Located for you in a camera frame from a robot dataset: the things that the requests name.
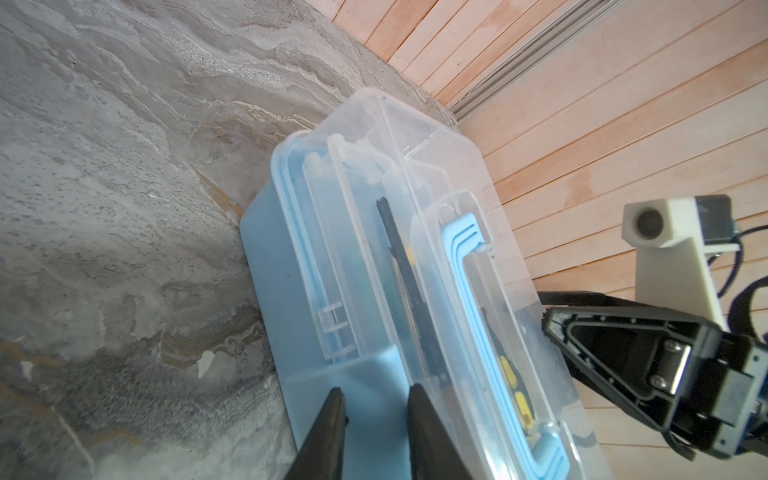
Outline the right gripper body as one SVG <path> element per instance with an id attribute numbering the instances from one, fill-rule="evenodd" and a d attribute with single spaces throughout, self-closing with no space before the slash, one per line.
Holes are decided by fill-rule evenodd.
<path id="1" fill-rule="evenodd" d="M 685 355 L 665 441 L 693 460 L 767 455 L 767 345 L 720 333 Z"/>

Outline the blue plastic tool box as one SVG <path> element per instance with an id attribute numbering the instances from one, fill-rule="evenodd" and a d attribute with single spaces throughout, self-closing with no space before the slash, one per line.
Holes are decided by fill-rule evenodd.
<path id="1" fill-rule="evenodd" d="M 386 197 L 433 320 L 447 384 L 424 370 L 376 201 Z M 300 450 L 331 389 L 346 400 L 342 479 L 412 479 L 421 384 L 471 479 L 611 472 L 478 148 L 380 90 L 357 91 L 273 151 L 240 234 Z M 531 396 L 526 437 L 488 320 Z"/>

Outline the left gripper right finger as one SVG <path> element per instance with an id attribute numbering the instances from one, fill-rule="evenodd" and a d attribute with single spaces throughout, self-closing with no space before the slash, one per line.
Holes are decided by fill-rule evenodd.
<path id="1" fill-rule="evenodd" d="M 409 390 L 407 428 L 413 480 L 472 478 L 421 384 Z"/>

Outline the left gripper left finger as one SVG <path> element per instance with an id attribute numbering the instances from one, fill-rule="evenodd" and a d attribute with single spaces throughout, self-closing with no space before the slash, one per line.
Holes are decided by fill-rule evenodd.
<path id="1" fill-rule="evenodd" d="M 342 390 L 328 393 L 285 480 L 341 480 L 348 417 Z"/>

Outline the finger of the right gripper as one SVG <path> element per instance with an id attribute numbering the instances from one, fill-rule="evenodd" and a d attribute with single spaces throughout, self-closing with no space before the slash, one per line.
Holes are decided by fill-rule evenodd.
<path id="1" fill-rule="evenodd" d="M 642 307 L 643 303 L 591 291 L 538 291 L 545 307 Z"/>
<path id="2" fill-rule="evenodd" d="M 723 337 L 705 318 L 638 306 L 551 307 L 543 330 L 575 379 L 659 432 L 672 430 L 697 369 Z"/>

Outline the yellow handled screwdriver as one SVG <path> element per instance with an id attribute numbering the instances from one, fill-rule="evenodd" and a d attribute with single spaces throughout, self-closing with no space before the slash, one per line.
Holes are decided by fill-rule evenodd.
<path id="1" fill-rule="evenodd" d="M 390 204 L 386 197 L 380 197 L 376 201 L 376 206 L 390 244 L 390 254 L 397 265 L 397 277 L 402 285 L 404 299 L 407 301 L 409 327 L 418 344 L 417 351 L 424 360 L 424 370 L 430 377 L 436 377 L 440 384 L 447 384 L 448 369 L 437 340 L 430 310 L 422 297 Z"/>

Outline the yellow black small screwdriver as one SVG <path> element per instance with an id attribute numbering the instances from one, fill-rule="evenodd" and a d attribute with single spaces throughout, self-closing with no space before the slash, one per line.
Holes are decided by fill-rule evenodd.
<path id="1" fill-rule="evenodd" d="M 488 320 L 487 309 L 485 307 L 481 307 L 480 312 L 483 320 L 487 324 L 488 334 L 495 349 L 499 368 L 504 378 L 508 393 L 514 400 L 514 408 L 521 423 L 524 434 L 526 437 L 532 437 L 536 415 L 531 396 L 523 381 L 521 373 L 511 361 L 510 356 L 507 354 L 503 344 L 491 327 L 490 321 Z"/>

